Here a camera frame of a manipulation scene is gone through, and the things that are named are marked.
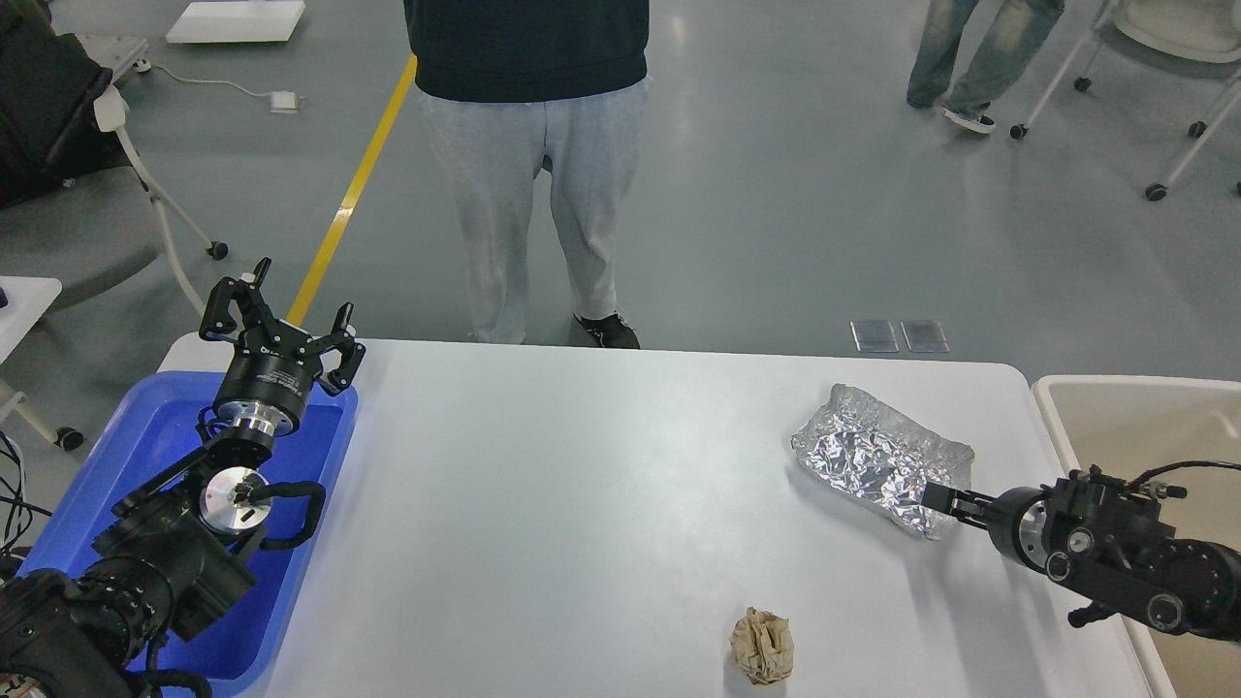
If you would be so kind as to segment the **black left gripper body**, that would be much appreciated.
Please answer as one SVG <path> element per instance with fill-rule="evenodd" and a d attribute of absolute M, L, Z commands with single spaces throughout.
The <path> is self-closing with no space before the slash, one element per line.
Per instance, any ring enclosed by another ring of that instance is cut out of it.
<path fill-rule="evenodd" d="M 313 337 L 299 330 L 240 332 L 235 356 L 213 397 L 213 415 L 230 424 L 256 417 L 271 425 L 267 433 L 284 436 L 302 425 L 307 399 L 321 374 L 321 365 L 305 365 L 298 349 Z"/>

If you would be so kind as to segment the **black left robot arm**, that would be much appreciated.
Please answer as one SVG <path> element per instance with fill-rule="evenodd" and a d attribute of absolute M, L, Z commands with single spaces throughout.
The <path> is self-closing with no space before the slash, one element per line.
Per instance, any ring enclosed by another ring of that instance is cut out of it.
<path fill-rule="evenodd" d="M 199 637 L 256 584 L 256 551 L 293 551 L 315 534 L 328 499 L 311 479 L 272 482 L 261 467 L 294 433 L 313 388 L 336 397 L 366 348 L 354 306 L 313 337 L 271 313 L 249 274 L 218 281 L 199 335 L 235 348 L 201 443 L 114 505 L 79 578 L 38 569 L 2 586 L 5 697 L 160 697 L 168 688 L 212 696 L 204 674 L 160 667 L 170 636 Z"/>

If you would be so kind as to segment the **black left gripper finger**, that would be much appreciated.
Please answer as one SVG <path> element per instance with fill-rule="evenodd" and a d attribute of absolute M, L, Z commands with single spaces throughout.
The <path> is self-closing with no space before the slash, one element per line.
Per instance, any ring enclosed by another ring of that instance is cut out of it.
<path fill-rule="evenodd" d="M 307 342 L 307 363 L 316 366 L 315 381 L 330 397 L 338 397 L 338 394 L 352 385 L 366 354 L 366 347 L 357 342 L 351 330 L 352 312 L 352 303 L 343 304 L 333 322 L 333 329 L 323 337 L 314 337 Z M 324 370 L 321 358 L 333 351 L 338 353 L 338 366 Z"/>
<path fill-rule="evenodd" d="M 282 322 L 271 313 L 261 286 L 273 261 L 261 258 L 243 278 L 223 277 L 211 292 L 199 325 L 199 337 L 207 342 L 276 343 Z"/>

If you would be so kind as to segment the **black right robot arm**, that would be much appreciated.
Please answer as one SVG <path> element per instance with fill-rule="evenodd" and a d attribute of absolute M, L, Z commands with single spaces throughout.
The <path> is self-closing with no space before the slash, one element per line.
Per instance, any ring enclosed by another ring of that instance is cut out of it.
<path fill-rule="evenodd" d="M 1097 465 L 1054 486 L 984 496 L 928 483 L 931 510 L 980 527 L 1001 556 L 1090 600 L 1069 623 L 1126 616 L 1162 633 L 1240 637 L 1239 551 L 1184 539 L 1162 522 L 1162 501 L 1185 488 L 1162 481 L 1164 467 L 1134 479 Z"/>

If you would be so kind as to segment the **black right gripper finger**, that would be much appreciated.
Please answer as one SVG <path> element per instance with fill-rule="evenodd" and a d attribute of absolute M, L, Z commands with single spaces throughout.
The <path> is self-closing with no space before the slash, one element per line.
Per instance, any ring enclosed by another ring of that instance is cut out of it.
<path fill-rule="evenodd" d="M 997 525 L 997 514 L 993 512 L 994 504 L 997 504 L 997 499 L 993 496 L 975 493 L 974 491 L 958 491 L 958 488 L 941 486 L 934 482 L 927 482 L 921 496 L 921 505 L 923 508 L 947 514 L 953 520 L 969 527 L 979 527 L 979 529 L 984 530 L 990 530 L 992 527 Z"/>

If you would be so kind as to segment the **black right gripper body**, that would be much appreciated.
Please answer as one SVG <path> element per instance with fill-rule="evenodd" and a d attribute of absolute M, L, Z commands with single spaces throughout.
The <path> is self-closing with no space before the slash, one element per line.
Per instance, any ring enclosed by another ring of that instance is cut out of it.
<path fill-rule="evenodd" d="M 997 496 L 985 507 L 985 527 L 997 551 L 1040 575 L 1046 574 L 1049 559 L 1042 544 L 1047 502 L 1045 487 L 1020 487 Z"/>

